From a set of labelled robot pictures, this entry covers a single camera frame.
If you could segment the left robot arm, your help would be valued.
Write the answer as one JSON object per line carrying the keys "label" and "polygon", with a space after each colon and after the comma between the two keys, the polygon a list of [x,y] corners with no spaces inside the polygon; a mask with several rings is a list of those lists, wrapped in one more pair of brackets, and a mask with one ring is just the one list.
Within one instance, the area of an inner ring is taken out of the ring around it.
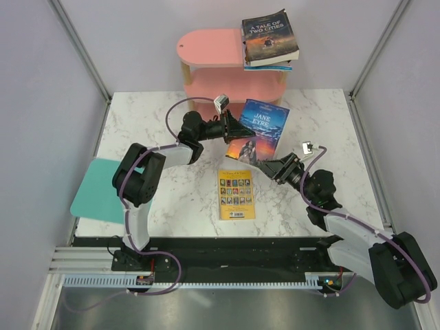
{"label": "left robot arm", "polygon": [[205,140],[222,139],[229,144],[233,140],[253,138],[255,135],[228,110],[207,122],[198,112],[190,111],[183,116],[175,143],[153,148],[138,143],[130,145],[112,179],[123,205],[123,243],[131,249],[126,258],[130,266],[135,270],[145,270],[150,265],[151,254],[144,248],[150,241],[149,210],[162,171],[195,163],[204,151],[201,143]]}

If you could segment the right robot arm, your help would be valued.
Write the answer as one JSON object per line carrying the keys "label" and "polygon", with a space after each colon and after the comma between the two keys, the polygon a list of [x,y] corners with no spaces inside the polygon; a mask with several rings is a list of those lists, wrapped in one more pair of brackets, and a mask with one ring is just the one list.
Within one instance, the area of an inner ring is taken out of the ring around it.
{"label": "right robot arm", "polygon": [[310,167],[295,153],[256,166],[277,184],[289,184],[307,204],[309,220],[330,233],[315,253],[316,265],[325,271],[341,266],[372,283],[392,308],[408,303],[426,304],[438,287],[424,253],[413,235],[392,234],[354,217],[337,202],[333,173]]}

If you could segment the yellow paperback book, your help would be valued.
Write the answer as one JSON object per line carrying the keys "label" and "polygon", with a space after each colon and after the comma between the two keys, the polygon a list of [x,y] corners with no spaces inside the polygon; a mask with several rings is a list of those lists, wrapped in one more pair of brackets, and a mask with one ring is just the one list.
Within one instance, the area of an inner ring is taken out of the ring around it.
{"label": "yellow paperback book", "polygon": [[219,170],[217,182],[220,220],[256,218],[251,170]]}

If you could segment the Jane Eyre book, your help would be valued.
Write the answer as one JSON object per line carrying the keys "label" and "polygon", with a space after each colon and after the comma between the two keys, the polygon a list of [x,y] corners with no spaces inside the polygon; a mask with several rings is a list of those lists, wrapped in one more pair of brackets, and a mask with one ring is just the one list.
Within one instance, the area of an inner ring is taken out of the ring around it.
{"label": "Jane Eyre book", "polygon": [[289,109],[247,99],[239,122],[255,132],[230,143],[225,156],[255,166],[258,161],[272,160],[289,116]]}

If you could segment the Tale of Two Cities book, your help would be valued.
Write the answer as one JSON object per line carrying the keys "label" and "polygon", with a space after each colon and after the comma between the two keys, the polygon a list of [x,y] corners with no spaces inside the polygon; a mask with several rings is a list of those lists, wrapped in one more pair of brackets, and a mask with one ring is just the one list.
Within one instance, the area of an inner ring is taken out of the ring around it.
{"label": "Tale of Two Cities book", "polygon": [[275,65],[299,59],[300,48],[286,9],[241,22],[244,64]]}

